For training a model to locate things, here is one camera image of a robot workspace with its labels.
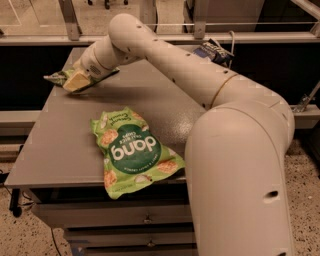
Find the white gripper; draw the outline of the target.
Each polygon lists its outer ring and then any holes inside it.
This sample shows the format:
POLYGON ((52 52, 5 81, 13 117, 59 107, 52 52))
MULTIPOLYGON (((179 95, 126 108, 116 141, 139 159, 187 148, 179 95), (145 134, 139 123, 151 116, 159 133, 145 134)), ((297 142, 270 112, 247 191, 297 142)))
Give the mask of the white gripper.
POLYGON ((73 64, 73 67, 76 70, 63 85, 68 92, 75 92, 88 86, 91 83, 89 76, 102 80, 109 74, 109 70, 105 69, 96 59, 93 47, 88 47, 73 64))

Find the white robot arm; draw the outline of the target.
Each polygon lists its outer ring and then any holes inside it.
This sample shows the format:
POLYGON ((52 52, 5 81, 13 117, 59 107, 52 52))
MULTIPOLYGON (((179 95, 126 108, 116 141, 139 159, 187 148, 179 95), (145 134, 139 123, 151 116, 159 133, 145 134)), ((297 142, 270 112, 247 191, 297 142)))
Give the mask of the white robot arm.
POLYGON ((69 92, 145 59, 205 108, 186 148, 186 180, 199 256, 294 256, 284 156, 294 116, 272 90, 161 40, 119 14, 75 63, 69 92))

